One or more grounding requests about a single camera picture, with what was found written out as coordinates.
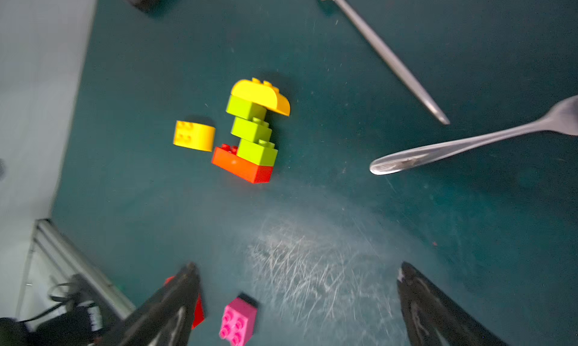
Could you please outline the green brick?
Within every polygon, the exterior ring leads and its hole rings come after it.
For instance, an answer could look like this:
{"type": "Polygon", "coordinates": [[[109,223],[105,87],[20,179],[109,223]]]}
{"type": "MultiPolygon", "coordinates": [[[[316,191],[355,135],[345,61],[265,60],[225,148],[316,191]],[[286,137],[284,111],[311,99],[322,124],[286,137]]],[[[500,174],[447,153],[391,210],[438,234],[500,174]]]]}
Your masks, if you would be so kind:
{"type": "Polygon", "coordinates": [[[235,117],[231,134],[254,143],[260,140],[269,141],[272,135],[272,129],[269,123],[257,117],[246,120],[241,117],[235,117]]]}
{"type": "Polygon", "coordinates": [[[264,120],[267,109],[254,102],[231,95],[227,104],[226,112],[245,120],[253,120],[254,118],[264,120]]]}
{"type": "Polygon", "coordinates": [[[274,166],[278,155],[275,144],[269,141],[257,140],[256,142],[241,138],[237,150],[237,156],[256,165],[274,166]]]}

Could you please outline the long red brick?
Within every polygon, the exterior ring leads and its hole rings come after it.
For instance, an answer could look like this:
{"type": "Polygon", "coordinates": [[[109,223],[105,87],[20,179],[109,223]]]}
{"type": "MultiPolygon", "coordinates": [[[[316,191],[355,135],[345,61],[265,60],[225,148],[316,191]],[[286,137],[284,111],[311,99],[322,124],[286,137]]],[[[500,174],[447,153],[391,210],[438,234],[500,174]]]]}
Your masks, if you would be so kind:
{"type": "Polygon", "coordinates": [[[184,300],[184,305],[188,307],[188,313],[192,314],[191,330],[193,330],[205,320],[200,285],[198,284],[196,288],[188,286],[182,292],[182,299],[184,300]]]}

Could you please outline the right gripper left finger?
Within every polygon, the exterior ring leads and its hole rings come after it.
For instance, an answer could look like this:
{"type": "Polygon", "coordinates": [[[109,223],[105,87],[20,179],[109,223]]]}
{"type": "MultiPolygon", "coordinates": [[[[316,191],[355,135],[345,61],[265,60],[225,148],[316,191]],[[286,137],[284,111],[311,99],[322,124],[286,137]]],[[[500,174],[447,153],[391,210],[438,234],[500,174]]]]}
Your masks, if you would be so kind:
{"type": "Polygon", "coordinates": [[[200,275],[188,263],[129,317],[116,324],[100,345],[187,345],[200,295],[200,275]]]}

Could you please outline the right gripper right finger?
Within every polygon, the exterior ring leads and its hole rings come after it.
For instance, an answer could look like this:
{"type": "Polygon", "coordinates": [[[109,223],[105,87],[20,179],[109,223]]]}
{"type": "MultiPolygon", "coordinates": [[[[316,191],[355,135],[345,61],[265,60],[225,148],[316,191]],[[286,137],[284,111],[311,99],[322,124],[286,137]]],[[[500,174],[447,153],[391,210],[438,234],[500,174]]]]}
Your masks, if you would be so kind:
{"type": "Polygon", "coordinates": [[[411,345],[505,345],[408,262],[400,266],[397,291],[411,345]]]}

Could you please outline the small red brick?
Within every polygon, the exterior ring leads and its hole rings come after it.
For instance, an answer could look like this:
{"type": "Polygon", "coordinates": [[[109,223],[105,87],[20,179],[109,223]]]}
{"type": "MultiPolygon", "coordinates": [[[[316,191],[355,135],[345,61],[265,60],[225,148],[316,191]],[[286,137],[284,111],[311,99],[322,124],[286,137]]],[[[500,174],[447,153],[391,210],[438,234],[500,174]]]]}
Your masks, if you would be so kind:
{"type": "Polygon", "coordinates": [[[229,173],[240,177],[252,184],[269,183],[273,167],[257,165],[242,159],[237,155],[238,147],[223,144],[216,147],[212,157],[212,163],[229,173]]]}

